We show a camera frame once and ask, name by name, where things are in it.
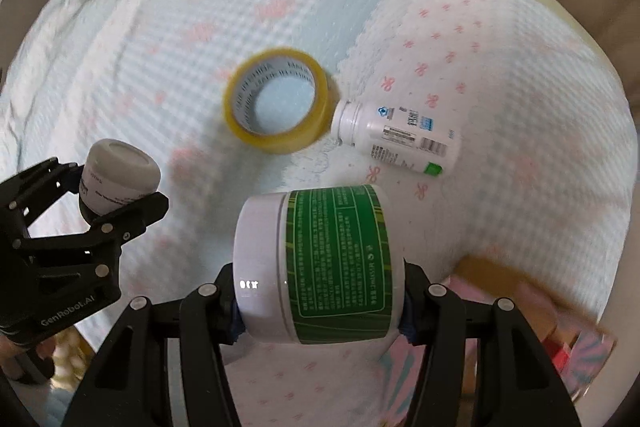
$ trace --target small white container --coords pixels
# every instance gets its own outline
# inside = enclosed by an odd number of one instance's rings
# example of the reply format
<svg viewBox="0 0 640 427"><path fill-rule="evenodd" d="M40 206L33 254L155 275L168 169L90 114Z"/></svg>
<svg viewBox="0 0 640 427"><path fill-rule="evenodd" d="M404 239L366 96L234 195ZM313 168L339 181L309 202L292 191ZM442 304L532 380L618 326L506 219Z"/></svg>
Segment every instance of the small white container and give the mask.
<svg viewBox="0 0 640 427"><path fill-rule="evenodd" d="M331 135L374 160L437 176L450 171L460 153L460 136L441 117L409 106L340 100Z"/></svg>
<svg viewBox="0 0 640 427"><path fill-rule="evenodd" d="M140 149L113 139L94 143L82 170L80 199L103 216L152 194L160 184L160 168Z"/></svg>
<svg viewBox="0 0 640 427"><path fill-rule="evenodd" d="M254 196L238 219L234 286L263 342L332 344L398 335L402 232L379 187Z"/></svg>

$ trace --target roll of tape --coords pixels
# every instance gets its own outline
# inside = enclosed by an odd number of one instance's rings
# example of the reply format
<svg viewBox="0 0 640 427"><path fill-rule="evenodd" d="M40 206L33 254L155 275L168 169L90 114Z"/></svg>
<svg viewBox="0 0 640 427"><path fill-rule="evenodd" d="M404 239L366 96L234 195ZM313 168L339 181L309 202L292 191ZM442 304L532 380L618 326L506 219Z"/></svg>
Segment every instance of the roll of tape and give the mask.
<svg viewBox="0 0 640 427"><path fill-rule="evenodd" d="M302 118L280 131L277 125L264 125L259 121L256 106L266 84L282 79L307 82L313 88L313 102ZM290 109L283 106L291 105L292 101L287 101L287 97L292 89L290 85L283 89L281 96L275 99L271 96L271 105L277 103L280 107L266 109L273 116L271 123L281 112ZM298 50L275 48L250 58L234 73L225 93L225 120L231 131L245 143L266 152L287 154L311 145L328 129L330 105L329 87L320 65Z"/></svg>

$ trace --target silver bolt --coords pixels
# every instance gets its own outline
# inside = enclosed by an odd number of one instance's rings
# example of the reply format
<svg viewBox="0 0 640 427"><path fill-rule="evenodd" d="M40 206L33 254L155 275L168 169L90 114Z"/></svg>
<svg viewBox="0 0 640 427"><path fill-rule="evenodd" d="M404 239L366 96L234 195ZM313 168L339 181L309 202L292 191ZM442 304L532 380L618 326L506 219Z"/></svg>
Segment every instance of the silver bolt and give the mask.
<svg viewBox="0 0 640 427"><path fill-rule="evenodd" d="M442 284L432 284L429 286L429 293L434 297L444 297L447 289Z"/></svg>
<svg viewBox="0 0 640 427"><path fill-rule="evenodd" d="M106 264L98 264L95 267L95 274L98 277L107 277L109 275L109 267Z"/></svg>
<svg viewBox="0 0 640 427"><path fill-rule="evenodd" d="M498 300L498 308L500 308L503 312L510 312L515 308L515 304L513 304L513 301L511 299L503 297L502 299Z"/></svg>
<svg viewBox="0 0 640 427"><path fill-rule="evenodd" d="M141 310L146 306L146 297L136 297L129 303L129 306L134 310Z"/></svg>
<svg viewBox="0 0 640 427"><path fill-rule="evenodd" d="M207 283L198 288L198 293L203 297L209 297L218 291L218 287L215 284Z"/></svg>

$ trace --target white bottle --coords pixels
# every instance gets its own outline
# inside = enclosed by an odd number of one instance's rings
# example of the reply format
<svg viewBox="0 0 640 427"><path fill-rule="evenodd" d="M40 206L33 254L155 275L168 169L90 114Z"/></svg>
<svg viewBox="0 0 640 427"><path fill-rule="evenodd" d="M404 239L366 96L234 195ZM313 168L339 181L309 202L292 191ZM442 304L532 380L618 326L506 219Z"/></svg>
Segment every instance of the white bottle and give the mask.
<svg viewBox="0 0 640 427"><path fill-rule="evenodd" d="M145 152L113 139L94 143L89 150L80 199L89 210L103 216L127 203L152 194L160 184L160 168Z"/></svg>
<svg viewBox="0 0 640 427"><path fill-rule="evenodd" d="M331 135L374 160L437 176L460 153L460 136L441 117L407 106L340 100Z"/></svg>
<svg viewBox="0 0 640 427"><path fill-rule="evenodd" d="M379 187L312 188L249 198L234 241L234 287L263 342L333 344L398 336L402 225Z"/></svg>

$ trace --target white lid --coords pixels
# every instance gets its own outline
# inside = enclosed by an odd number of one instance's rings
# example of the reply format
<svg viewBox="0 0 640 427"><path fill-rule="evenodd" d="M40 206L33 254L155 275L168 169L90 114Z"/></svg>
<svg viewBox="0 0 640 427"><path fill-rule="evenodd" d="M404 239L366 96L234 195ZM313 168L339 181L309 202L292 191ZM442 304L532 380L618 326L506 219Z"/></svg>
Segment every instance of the white lid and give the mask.
<svg viewBox="0 0 640 427"><path fill-rule="evenodd" d="M106 138L89 150L80 197L101 216L155 192L160 176L151 156L128 143Z"/></svg>
<svg viewBox="0 0 640 427"><path fill-rule="evenodd" d="M356 118L361 103L340 100L335 107L334 118L331 122L331 136L343 142L354 145L353 135L356 128Z"/></svg>
<svg viewBox="0 0 640 427"><path fill-rule="evenodd" d="M277 192L249 198L236 225L236 300L248 333L263 342L297 342L290 331L292 323L287 328L285 317L290 316L290 309L286 314L284 307L289 306L284 253L286 196L286 192Z"/></svg>

